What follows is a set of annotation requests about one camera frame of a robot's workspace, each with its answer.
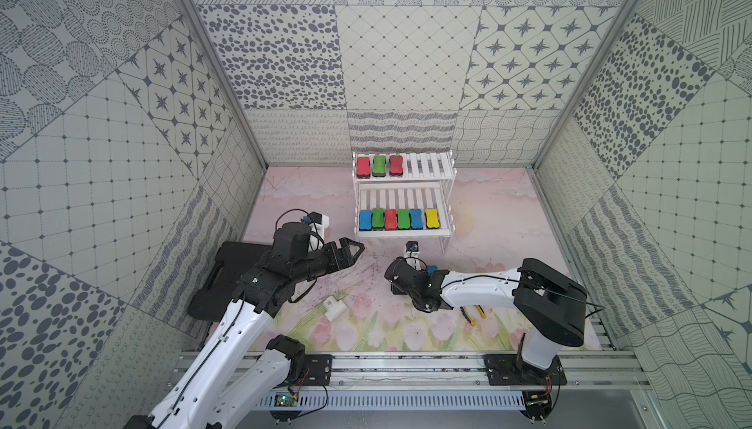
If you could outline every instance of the star pattern tile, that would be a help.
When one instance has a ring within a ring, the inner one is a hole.
[[[220,84],[182,18],[116,70],[196,179],[230,120]]]
[[[561,110],[615,7],[484,7],[460,108]]]

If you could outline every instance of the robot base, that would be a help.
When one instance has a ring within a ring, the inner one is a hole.
[[[491,386],[531,386],[546,385],[546,378],[550,378],[551,385],[566,385],[566,376],[559,356],[551,361],[546,370],[534,368],[522,360],[522,344],[525,335],[520,340],[517,354],[486,354],[483,356],[486,365],[486,375]]]

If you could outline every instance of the white robotic arm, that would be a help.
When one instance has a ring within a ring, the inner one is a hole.
[[[409,295],[421,312],[474,305],[519,310],[533,327],[522,341],[521,360],[543,371],[551,370],[562,346],[582,346],[588,292],[550,266],[527,258],[521,267],[497,273],[429,273],[419,267],[416,251],[409,242],[405,257],[393,261],[384,277],[392,293]]]
[[[324,219],[288,222],[277,229],[271,249],[242,275],[235,299],[185,375],[150,415],[132,416],[125,429],[232,429],[270,390],[301,380],[306,348],[280,335],[226,388],[251,344],[282,305],[293,301],[296,285],[351,267],[365,249],[348,238],[340,239],[340,248],[324,243],[319,234],[328,223]]]
[[[517,309],[513,292],[520,282],[516,269],[488,274],[464,274],[451,271],[442,283],[441,298],[452,308],[461,306],[500,306]],[[539,369],[547,369],[562,345],[546,338],[533,327],[522,343],[522,360]]]
[[[319,242],[311,243],[311,236]],[[230,387],[240,360],[286,301],[296,284],[354,265],[364,246],[341,238],[341,248],[303,223],[275,232],[275,242],[242,275],[235,300],[185,375],[148,416],[131,417],[125,429],[232,429],[273,388],[301,381],[305,347],[285,336],[271,340],[254,366]],[[309,252],[309,244],[316,250]],[[358,248],[352,253],[351,246]],[[422,312],[461,306],[503,306],[521,311],[534,330],[523,338],[516,366],[534,378],[552,373],[561,346],[581,346],[584,299],[581,285],[535,259],[516,270],[464,274],[420,269],[413,256],[397,258],[385,278],[395,294],[407,294]]]

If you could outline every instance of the floor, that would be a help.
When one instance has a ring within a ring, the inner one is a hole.
[[[354,195],[350,168],[272,167],[266,173],[244,241],[270,243],[275,220],[299,207],[330,217],[325,241],[354,238]],[[456,234],[446,253],[439,240],[422,240],[420,257],[429,265],[467,272],[494,272],[538,258],[570,275],[524,168],[460,168],[448,201]],[[284,220],[299,218],[295,213]],[[366,240],[357,264],[319,279],[299,303],[286,304],[270,329],[253,344],[262,350],[279,333],[303,342],[309,351],[467,351],[516,349],[530,323],[515,310],[486,309],[471,326],[459,310],[430,314],[390,292],[383,278],[402,254],[404,240]],[[307,284],[298,285],[298,293]],[[330,323],[322,302],[329,295],[348,311]],[[590,323],[585,344],[600,349]]]

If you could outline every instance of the wavy line pattern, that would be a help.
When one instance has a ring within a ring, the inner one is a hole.
[[[628,336],[674,427],[752,424],[752,377],[700,306]]]
[[[615,185],[569,236],[594,297],[608,303],[622,333],[691,308],[696,302],[673,266],[644,233]]]
[[[132,305],[193,337],[202,323],[184,310],[209,274],[214,253],[235,231],[200,184],[157,253]]]
[[[456,120],[456,111],[347,112],[356,152],[445,152]]]

